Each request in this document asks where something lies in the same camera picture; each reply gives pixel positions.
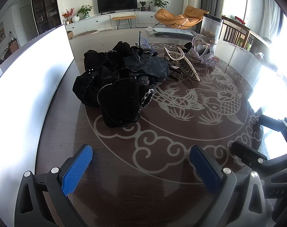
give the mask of blue gripper pad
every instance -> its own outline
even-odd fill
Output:
[[[207,190],[213,194],[219,193],[223,179],[221,166],[212,160],[199,145],[191,147],[190,159]]]
[[[65,196],[75,191],[92,157],[93,150],[91,146],[83,145],[72,158],[67,160],[67,164],[73,164],[70,165],[62,178],[61,189]]]

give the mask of television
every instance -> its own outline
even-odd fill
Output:
[[[137,0],[97,0],[99,13],[137,9]]]

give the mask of door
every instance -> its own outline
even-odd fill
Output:
[[[38,36],[38,33],[35,28],[35,24],[33,21],[32,11],[29,5],[20,8],[21,19],[23,21],[23,28],[25,29],[25,33],[28,41],[31,41],[35,37]]]

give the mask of black velvet scrunchie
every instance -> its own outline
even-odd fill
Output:
[[[113,50],[108,52],[97,52],[95,50],[89,50],[84,54],[84,64],[85,70],[92,69],[93,67],[106,66],[110,69],[121,68],[124,66],[124,57],[130,57],[133,55],[134,49],[138,50],[138,55],[143,54],[142,48],[137,48],[136,46],[130,47],[126,42],[118,42]]]
[[[118,80],[105,66],[95,67],[78,76],[73,92],[88,107],[101,107],[108,127],[126,127],[140,119],[140,111],[155,91],[134,78]]]

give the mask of white vase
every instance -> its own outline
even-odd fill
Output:
[[[77,22],[77,21],[79,21],[79,19],[80,19],[80,18],[79,18],[78,15],[72,17],[72,21],[73,21],[73,22]]]

